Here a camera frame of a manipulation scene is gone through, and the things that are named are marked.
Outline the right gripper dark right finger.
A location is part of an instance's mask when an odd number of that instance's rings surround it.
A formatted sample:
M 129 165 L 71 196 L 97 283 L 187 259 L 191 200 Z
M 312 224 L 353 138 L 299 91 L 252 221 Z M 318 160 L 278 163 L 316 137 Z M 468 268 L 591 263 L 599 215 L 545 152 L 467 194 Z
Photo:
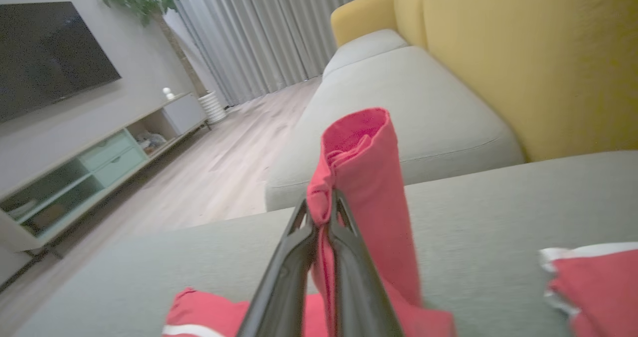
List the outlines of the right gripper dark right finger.
M 335 262 L 335 334 L 402 337 L 400 322 L 344 194 L 332 190 L 328 241 Z

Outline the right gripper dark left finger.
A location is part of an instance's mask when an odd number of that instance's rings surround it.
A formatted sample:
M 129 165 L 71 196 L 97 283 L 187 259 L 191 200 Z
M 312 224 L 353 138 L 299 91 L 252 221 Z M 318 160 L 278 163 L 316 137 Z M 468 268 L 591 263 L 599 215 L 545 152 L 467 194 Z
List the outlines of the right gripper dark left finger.
M 301 337 L 309 269 L 317 255 L 318 228 L 301 200 L 265 269 L 238 337 Z

